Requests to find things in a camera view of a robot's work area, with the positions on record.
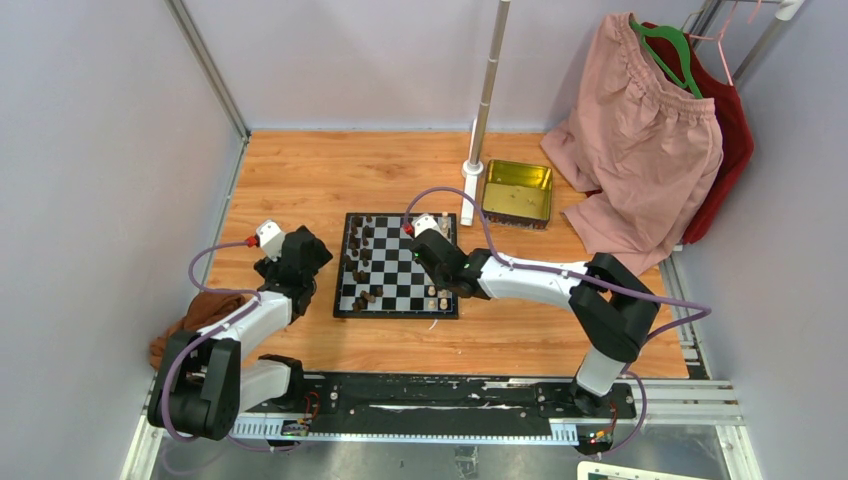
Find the red hanging garment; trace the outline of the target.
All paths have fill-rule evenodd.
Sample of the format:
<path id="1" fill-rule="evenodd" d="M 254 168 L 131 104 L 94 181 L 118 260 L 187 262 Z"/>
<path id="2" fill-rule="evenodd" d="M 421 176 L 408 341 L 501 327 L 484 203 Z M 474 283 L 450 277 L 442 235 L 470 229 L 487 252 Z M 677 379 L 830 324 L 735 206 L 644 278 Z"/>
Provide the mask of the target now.
<path id="1" fill-rule="evenodd" d="M 693 48 L 690 48 L 690 56 L 695 83 L 703 96 L 714 103 L 722 134 L 723 158 L 709 193 L 683 235 L 684 244 L 694 244 L 707 234 L 755 150 L 737 89 L 713 78 L 700 63 Z"/>

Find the pink hanging garment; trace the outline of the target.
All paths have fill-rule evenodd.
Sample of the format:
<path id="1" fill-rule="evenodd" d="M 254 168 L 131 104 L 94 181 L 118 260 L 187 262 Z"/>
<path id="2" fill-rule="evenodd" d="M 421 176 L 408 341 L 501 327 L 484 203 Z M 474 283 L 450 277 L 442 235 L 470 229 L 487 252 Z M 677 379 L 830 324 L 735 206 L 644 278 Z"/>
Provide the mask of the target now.
<path id="1" fill-rule="evenodd" d="M 666 78 L 633 19 L 603 17 L 575 105 L 540 145 L 587 196 L 563 211 L 587 252 L 610 253 L 641 275 L 682 240 L 714 183 L 723 148 L 713 100 Z"/>

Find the black white chess board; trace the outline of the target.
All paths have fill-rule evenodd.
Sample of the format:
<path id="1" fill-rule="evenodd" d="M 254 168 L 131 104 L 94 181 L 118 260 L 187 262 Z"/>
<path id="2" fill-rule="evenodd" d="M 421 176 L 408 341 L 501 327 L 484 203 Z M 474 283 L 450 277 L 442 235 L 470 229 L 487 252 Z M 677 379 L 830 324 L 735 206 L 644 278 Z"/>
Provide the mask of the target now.
<path id="1" fill-rule="evenodd" d="M 348 213 L 345 217 L 334 297 L 336 318 L 447 319 L 459 317 L 458 296 L 450 292 L 439 309 L 438 289 L 410 250 L 402 213 Z M 428 296 L 428 287 L 436 296 Z M 436 309 L 427 308 L 436 301 Z"/>

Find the yellow metal tin tray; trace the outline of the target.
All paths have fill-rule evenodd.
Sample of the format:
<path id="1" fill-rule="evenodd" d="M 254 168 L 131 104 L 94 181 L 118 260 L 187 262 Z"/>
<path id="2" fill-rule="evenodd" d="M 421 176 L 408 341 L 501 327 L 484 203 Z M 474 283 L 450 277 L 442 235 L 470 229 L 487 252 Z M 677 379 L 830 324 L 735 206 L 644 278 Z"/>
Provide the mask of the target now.
<path id="1" fill-rule="evenodd" d="M 482 211 L 495 224 L 543 231 L 551 220 L 550 167 L 493 159 L 486 167 Z"/>

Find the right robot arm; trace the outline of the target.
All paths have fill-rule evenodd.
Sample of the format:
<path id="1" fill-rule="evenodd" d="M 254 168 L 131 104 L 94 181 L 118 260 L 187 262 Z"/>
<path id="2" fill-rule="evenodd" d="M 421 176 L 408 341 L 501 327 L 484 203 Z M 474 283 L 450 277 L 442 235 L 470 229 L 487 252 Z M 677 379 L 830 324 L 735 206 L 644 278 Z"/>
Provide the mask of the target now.
<path id="1" fill-rule="evenodd" d="M 461 298 L 521 299 L 572 312 L 590 341 L 570 386 L 572 406 L 584 417 L 609 407 L 615 380 L 637 360 L 660 309 L 610 254 L 571 264 L 527 262 L 486 248 L 466 254 L 434 228 L 417 230 L 410 250 L 437 288 Z"/>

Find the silver rack pole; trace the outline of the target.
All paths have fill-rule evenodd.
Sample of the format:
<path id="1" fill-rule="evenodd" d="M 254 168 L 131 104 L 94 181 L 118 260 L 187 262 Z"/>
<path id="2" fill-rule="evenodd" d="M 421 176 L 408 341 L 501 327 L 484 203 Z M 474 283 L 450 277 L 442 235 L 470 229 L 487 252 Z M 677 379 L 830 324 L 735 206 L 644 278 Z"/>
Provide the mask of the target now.
<path id="1" fill-rule="evenodd" d="M 482 172 L 481 153 L 484 141 L 484 136 L 487 129 L 487 123 L 490 113 L 491 101 L 497 76 L 500 54 L 503 45 L 503 39 L 506 31 L 506 25 L 511 6 L 510 0 L 500 0 L 498 2 L 495 24 L 491 37 L 489 52 L 487 56 L 486 69 L 483 79 L 481 97 L 478 105 L 476 117 L 473 121 L 471 131 L 471 141 L 469 144 L 469 154 L 466 161 L 463 163 L 462 172 L 466 180 L 472 176 L 479 176 Z"/>

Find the brown crumpled cloth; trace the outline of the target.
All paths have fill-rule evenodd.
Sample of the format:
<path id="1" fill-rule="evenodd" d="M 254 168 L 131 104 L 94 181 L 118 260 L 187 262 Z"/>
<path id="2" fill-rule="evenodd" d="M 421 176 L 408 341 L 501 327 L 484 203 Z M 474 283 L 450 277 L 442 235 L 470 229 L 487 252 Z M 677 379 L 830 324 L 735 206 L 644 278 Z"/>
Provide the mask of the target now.
<path id="1" fill-rule="evenodd" d="M 234 313 L 247 303 L 242 294 L 221 294 L 201 292 L 191 301 L 185 315 L 168 327 L 149 345 L 149 364 L 158 371 L 169 338 L 178 331 L 196 331 L 208 327 Z"/>

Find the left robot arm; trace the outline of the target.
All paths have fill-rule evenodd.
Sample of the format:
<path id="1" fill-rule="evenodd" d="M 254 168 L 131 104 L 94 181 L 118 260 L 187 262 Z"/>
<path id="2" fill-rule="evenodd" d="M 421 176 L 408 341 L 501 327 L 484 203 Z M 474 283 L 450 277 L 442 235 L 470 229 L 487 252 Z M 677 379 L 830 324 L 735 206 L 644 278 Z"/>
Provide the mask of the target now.
<path id="1" fill-rule="evenodd" d="M 242 243 L 264 256 L 254 265 L 263 283 L 239 290 L 245 304 L 211 325 L 170 336 L 147 407 L 147 421 L 183 442 L 222 440 L 240 413 L 273 404 L 283 413 L 306 400 L 301 361 L 265 354 L 246 357 L 270 335 L 305 315 L 316 293 L 316 275 L 332 259 L 307 227 L 284 232 L 267 220 Z"/>

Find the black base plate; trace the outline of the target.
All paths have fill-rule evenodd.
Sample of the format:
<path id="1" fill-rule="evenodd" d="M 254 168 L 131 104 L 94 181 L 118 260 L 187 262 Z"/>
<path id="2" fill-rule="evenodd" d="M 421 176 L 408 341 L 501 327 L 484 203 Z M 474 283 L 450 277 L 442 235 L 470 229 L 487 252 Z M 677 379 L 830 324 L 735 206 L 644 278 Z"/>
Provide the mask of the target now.
<path id="1" fill-rule="evenodd" d="M 241 425 L 264 418 L 255 433 L 308 437 L 450 440 L 552 440 L 569 444 L 570 425 L 610 427 L 639 416 L 636 394 L 620 382 L 600 402 L 573 397 L 571 379 L 504 376 L 364 374 L 307 375 L 304 396 L 284 405 L 270 400 L 248 409 Z"/>

